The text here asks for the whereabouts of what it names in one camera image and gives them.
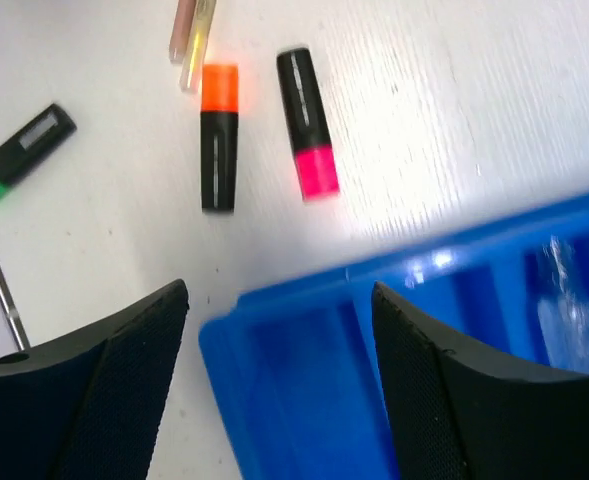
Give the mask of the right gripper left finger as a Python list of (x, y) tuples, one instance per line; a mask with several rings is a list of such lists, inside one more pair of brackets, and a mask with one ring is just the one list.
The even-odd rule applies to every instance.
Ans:
[(0, 358), (0, 479), (144, 479), (189, 309), (175, 280)]

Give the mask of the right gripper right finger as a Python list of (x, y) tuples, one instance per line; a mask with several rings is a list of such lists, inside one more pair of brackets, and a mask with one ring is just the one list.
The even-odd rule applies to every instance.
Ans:
[(405, 479), (589, 479), (589, 375), (502, 352), (372, 290), (384, 402)]

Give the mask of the green black highlighter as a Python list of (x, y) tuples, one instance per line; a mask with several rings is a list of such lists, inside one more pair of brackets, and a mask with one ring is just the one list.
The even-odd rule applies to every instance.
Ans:
[(76, 130), (70, 115), (52, 103), (0, 145), (0, 199)]

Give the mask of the pink black highlighter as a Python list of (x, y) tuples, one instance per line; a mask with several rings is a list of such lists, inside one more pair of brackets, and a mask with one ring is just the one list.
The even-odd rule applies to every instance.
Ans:
[(276, 67), (302, 198), (318, 200), (340, 192), (332, 140), (310, 50), (277, 55)]

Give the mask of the orange black highlighter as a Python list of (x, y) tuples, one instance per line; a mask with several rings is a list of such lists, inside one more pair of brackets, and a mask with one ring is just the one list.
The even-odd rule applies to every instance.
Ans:
[(204, 212), (235, 209), (239, 75), (232, 64), (205, 64), (200, 108), (200, 191)]

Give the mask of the yellow slim pen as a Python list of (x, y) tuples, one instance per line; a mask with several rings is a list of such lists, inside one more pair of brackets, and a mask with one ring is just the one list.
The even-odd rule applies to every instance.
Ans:
[(184, 92), (197, 92), (200, 87), (216, 3), (216, 0), (198, 0), (195, 3), (187, 50), (179, 80), (180, 88)]

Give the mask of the pink slim pen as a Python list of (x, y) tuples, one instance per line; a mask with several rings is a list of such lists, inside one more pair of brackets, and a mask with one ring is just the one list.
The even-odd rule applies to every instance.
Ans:
[(186, 54), (196, 0), (179, 0), (170, 36), (168, 54), (172, 64), (180, 64)]

